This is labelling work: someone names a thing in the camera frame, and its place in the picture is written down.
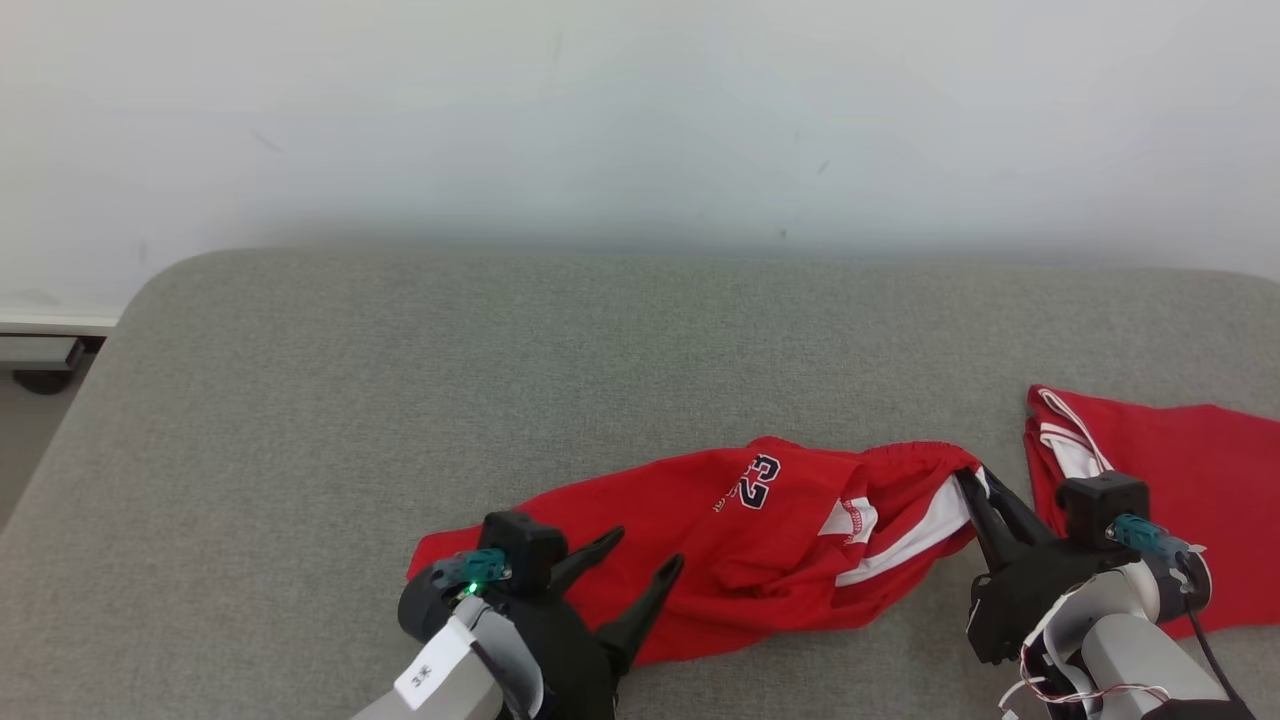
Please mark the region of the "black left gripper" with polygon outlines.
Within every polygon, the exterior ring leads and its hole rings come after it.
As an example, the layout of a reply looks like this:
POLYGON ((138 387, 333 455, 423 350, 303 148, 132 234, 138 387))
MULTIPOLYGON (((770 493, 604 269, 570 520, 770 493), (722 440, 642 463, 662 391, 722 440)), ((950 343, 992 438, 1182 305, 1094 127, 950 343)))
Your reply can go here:
MULTIPOLYGON (((625 528, 614 527, 557 562, 549 592, 564 594, 623 538, 625 528)), ((669 557, 648 588, 595 634, 561 597, 488 596, 479 647, 500 692, 495 717, 614 719, 614 671, 635 664, 684 565, 681 553, 669 557)))

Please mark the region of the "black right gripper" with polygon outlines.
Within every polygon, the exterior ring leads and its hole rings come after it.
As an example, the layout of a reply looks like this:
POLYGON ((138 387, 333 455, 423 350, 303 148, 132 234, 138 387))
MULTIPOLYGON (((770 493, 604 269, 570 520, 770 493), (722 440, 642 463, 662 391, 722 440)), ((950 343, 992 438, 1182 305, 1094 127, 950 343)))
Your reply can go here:
POLYGON ((955 473, 988 571, 972 587, 966 638, 982 664, 1015 660, 1024 639, 1071 588, 1138 560, 1135 550, 1044 544, 1059 536, 989 469, 955 473), (1018 546, 1033 546, 1018 557, 1018 546))

